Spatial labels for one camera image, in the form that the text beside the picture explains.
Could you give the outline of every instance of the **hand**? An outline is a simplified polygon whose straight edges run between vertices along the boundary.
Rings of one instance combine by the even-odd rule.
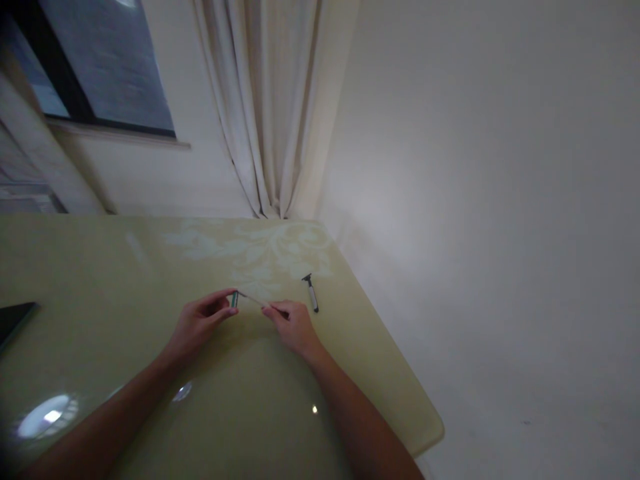
[[[235,291],[236,289],[220,290],[186,304],[160,358],[179,365],[192,361],[215,328],[238,313],[238,309],[229,308],[227,300],[227,296]]]
[[[324,351],[304,303],[285,300],[270,302],[270,305],[271,308],[262,308],[262,313],[272,320],[280,334],[280,340],[292,352],[310,361]]]

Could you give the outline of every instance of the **forearm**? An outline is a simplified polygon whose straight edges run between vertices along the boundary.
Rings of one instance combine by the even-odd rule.
[[[158,357],[45,452],[22,472],[20,477],[106,477],[115,460],[160,402],[180,369],[178,363],[163,356]]]
[[[318,349],[305,360],[327,401],[356,477],[422,479],[402,442],[330,354]]]

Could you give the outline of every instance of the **phone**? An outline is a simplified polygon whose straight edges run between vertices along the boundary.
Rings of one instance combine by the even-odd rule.
[[[0,353],[38,307],[36,302],[28,302],[0,308]]]

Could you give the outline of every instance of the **yellow table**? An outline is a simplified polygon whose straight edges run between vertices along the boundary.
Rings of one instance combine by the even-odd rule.
[[[41,305],[0,354],[3,433],[19,466],[150,362],[185,302],[235,286],[309,305],[300,280],[309,272],[318,336],[409,451],[418,455],[443,436],[429,398],[318,223],[3,216],[0,252],[0,306]],[[349,477],[313,376],[257,305],[241,298],[239,308],[114,477]],[[20,438],[26,414],[56,395],[70,398],[63,417],[38,437]]]

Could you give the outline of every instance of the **curtain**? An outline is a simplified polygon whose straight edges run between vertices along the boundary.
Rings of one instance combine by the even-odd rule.
[[[0,152],[6,174],[44,180],[68,213],[105,213],[51,134],[24,72],[6,50],[0,61]]]
[[[253,212],[287,218],[307,146],[323,0],[195,0],[229,159]]]

